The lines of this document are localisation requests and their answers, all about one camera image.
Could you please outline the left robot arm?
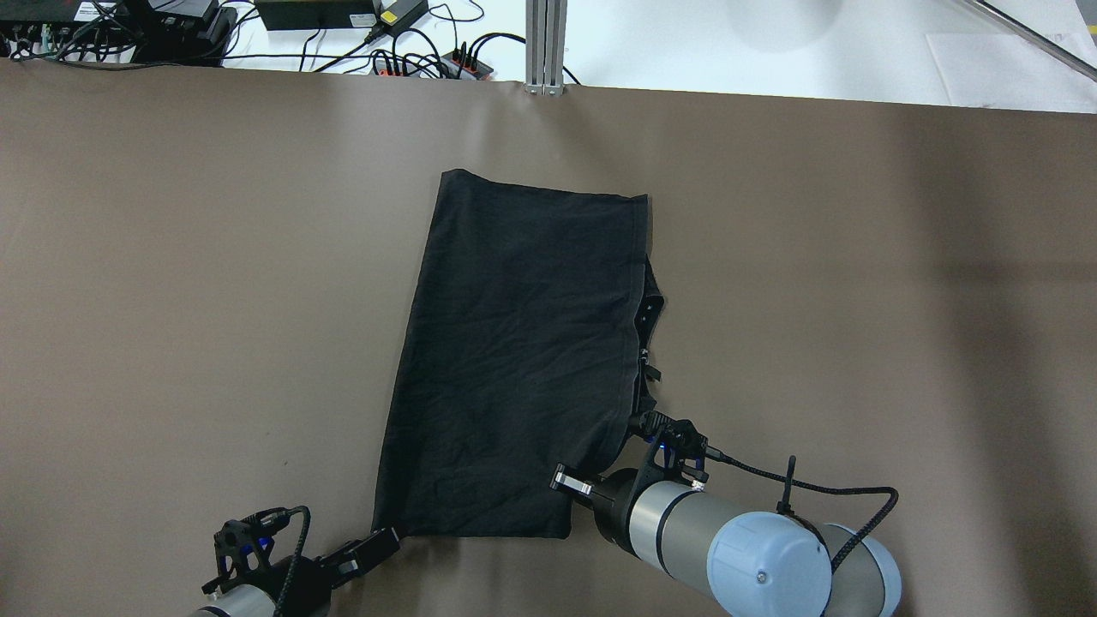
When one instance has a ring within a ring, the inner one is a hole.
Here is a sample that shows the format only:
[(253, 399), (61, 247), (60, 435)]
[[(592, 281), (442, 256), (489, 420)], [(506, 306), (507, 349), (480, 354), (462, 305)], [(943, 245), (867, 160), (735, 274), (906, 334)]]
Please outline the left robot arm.
[(314, 559), (272, 559), (274, 534), (236, 521), (215, 534), (216, 577), (202, 585), (207, 601), (192, 616), (327, 616), (333, 591), (400, 550), (399, 532), (383, 528)]

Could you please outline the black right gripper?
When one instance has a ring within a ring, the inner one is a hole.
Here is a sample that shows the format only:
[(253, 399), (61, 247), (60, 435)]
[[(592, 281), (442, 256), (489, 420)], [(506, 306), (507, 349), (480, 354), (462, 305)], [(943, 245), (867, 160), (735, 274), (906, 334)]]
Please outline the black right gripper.
[(608, 476), (581, 473), (572, 465), (556, 465), (548, 487), (591, 506), (598, 531), (607, 542), (632, 545), (630, 517), (636, 500), (651, 486), (651, 473), (636, 468), (619, 469)]

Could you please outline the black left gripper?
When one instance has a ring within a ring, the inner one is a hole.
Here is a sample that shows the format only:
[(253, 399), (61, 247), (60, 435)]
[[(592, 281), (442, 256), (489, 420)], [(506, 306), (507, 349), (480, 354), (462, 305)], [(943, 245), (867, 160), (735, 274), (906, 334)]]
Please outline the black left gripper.
[(273, 616), (329, 616), (333, 579), (357, 579), (374, 570), (400, 548), (400, 535), (394, 527), (381, 528), (367, 538), (351, 540), (330, 558), (299, 558), (290, 577), (291, 557), (272, 566), (271, 598)]

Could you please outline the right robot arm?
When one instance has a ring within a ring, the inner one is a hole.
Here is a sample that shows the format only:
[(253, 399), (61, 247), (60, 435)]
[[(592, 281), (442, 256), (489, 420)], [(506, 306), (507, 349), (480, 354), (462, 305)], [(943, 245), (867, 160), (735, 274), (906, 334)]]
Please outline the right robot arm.
[(581, 479), (559, 464), (551, 487), (593, 511), (608, 542), (712, 597), (732, 616), (892, 616), (902, 574), (887, 547), (842, 524), (803, 524), (748, 511), (698, 482), (657, 481), (633, 492), (638, 470)]

